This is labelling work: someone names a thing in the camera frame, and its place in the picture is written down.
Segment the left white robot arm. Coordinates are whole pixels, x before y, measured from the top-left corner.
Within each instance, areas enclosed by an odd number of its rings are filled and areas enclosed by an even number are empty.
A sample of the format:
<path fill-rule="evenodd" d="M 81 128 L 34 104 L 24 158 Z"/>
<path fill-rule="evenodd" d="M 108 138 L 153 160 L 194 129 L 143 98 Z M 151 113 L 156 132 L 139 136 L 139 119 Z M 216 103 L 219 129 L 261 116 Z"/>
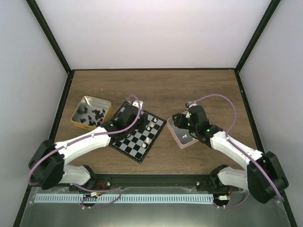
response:
<path fill-rule="evenodd" d="M 92 191 L 97 185 L 93 172 L 88 166 L 71 166 L 69 163 L 126 138 L 134 130 L 140 130 L 145 121 L 143 102 L 134 101 L 117 116 L 82 136 L 58 143 L 43 141 L 28 164 L 29 185 L 39 185 L 46 190 L 60 183 L 71 183 Z"/>

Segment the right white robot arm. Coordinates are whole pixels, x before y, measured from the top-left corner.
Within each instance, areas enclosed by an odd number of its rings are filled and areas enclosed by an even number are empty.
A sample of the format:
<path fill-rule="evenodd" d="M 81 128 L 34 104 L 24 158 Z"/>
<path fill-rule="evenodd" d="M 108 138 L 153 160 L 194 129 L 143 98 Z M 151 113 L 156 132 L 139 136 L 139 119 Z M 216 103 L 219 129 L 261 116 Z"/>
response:
<path fill-rule="evenodd" d="M 220 151 L 242 169 L 229 166 L 216 168 L 211 177 L 211 187 L 217 191 L 225 186 L 247 190 L 260 203 L 273 198 L 281 199 L 281 192 L 289 182 L 277 156 L 272 152 L 263 153 L 235 140 L 217 125 L 211 124 L 200 105 L 190 105 L 183 113 L 172 116 L 174 126 L 194 133 L 199 142 Z"/>

